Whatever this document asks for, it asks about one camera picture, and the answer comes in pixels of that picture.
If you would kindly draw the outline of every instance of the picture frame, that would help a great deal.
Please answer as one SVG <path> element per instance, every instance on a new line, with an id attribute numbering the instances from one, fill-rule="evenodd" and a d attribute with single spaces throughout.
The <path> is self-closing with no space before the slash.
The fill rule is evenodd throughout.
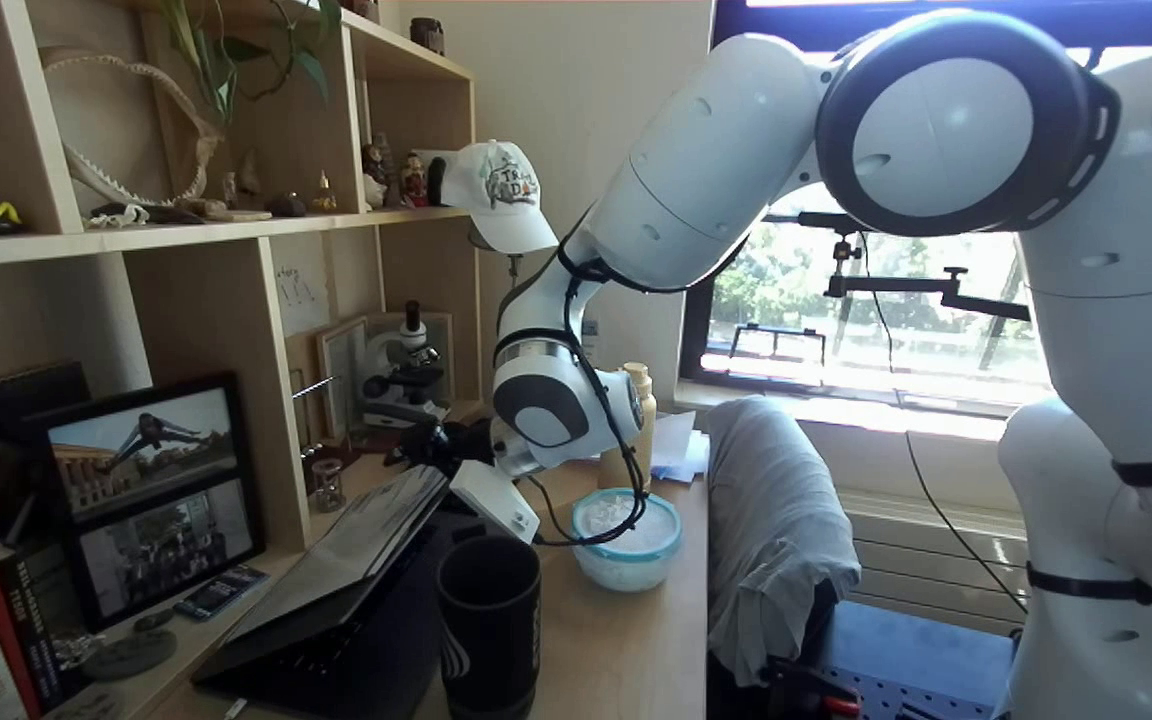
<path id="1" fill-rule="evenodd" d="M 233 370 L 45 413 L 33 435 L 94 632 L 266 552 Z"/>

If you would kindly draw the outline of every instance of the black mug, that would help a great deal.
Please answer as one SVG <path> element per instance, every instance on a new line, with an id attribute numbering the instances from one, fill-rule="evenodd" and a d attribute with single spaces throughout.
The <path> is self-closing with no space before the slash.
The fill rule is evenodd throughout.
<path id="1" fill-rule="evenodd" d="M 412 45 L 445 57 L 445 25 L 432 14 L 412 14 Z"/>
<path id="2" fill-rule="evenodd" d="M 542 677 L 542 557 L 466 533 L 441 564 L 445 688 L 458 720 L 523 720 Z"/>

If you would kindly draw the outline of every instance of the light blue bowl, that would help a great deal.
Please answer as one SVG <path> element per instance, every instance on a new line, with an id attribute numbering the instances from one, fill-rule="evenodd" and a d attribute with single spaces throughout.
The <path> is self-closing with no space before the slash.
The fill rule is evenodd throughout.
<path id="1" fill-rule="evenodd" d="M 632 487 L 588 491 L 576 510 L 576 534 L 615 529 L 632 509 Z M 680 552 L 683 521 L 663 494 L 649 494 L 636 529 L 614 545 L 576 545 L 576 564 L 588 578 L 610 592 L 649 592 L 668 578 L 674 557 Z"/>

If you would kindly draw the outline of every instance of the wall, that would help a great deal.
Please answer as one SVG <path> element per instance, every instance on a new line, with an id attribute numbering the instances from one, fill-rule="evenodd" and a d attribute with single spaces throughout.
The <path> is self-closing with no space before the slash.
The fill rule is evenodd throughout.
<path id="1" fill-rule="evenodd" d="M 570 231 L 657 108 L 699 66 L 712 0 L 448 0 L 448 57 L 479 73 L 479 136 L 516 138 Z M 674 401 L 683 296 L 603 287 L 598 358 L 649 358 Z"/>

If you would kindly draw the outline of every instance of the cable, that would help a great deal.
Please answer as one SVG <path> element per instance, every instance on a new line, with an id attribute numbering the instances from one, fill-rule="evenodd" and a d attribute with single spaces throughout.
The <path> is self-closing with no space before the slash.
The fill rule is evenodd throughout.
<path id="1" fill-rule="evenodd" d="M 573 266 L 573 284 L 564 292 L 564 328 L 560 328 L 560 340 L 570 343 L 570 350 L 576 355 L 576 368 L 584 370 L 588 388 L 598 391 L 603 416 L 610 416 L 610 428 L 615 435 L 615 449 L 621 449 L 621 460 L 625 460 L 625 472 L 628 472 L 628 484 L 632 484 L 632 509 L 621 525 L 603 529 L 603 533 L 594 533 L 594 534 L 576 534 L 564 529 L 564 521 L 555 516 L 555 505 L 551 494 L 543 491 L 543 484 L 535 474 L 523 474 L 528 484 L 542 487 L 543 494 L 543 509 L 550 509 L 550 521 L 551 529 L 564 534 L 564 538 L 550 538 L 550 534 L 535 534 L 535 545 L 551 545 L 551 547 L 570 547 L 570 545 L 614 545 L 615 534 L 625 534 L 628 529 L 642 525 L 642 516 L 649 510 L 649 478 L 645 478 L 645 468 L 642 460 L 632 457 L 632 445 L 625 438 L 621 422 L 615 422 L 615 413 L 614 413 L 614 401 L 610 401 L 610 388 L 601 382 L 601 370 L 594 368 L 594 358 L 584 355 L 576 332 L 573 332 L 573 299 L 576 299 L 576 287 L 580 287 L 580 266 Z"/>
<path id="2" fill-rule="evenodd" d="M 892 375 L 892 348 L 896 348 L 896 340 L 892 340 L 892 322 L 889 322 L 889 315 L 885 315 L 879 292 L 873 292 L 873 309 L 878 309 L 878 319 L 879 319 L 879 328 L 885 328 L 885 336 L 889 336 L 889 375 Z M 912 474 L 916 474 L 927 509 L 939 516 L 939 525 L 949 529 L 949 534 L 983 567 L 983 574 L 988 574 L 988 578 L 1021 606 L 1021 615 L 1024 615 L 1030 604 L 1001 578 L 1001 571 L 967 545 L 967 534 L 949 521 L 949 510 L 946 510 L 939 501 L 931 494 L 927 474 L 926 474 L 926 462 L 919 462 L 919 457 L 916 457 L 916 449 L 912 449 L 909 428 L 902 428 L 902 438 L 904 438 L 904 457 L 909 457 L 909 462 L 912 462 Z"/>

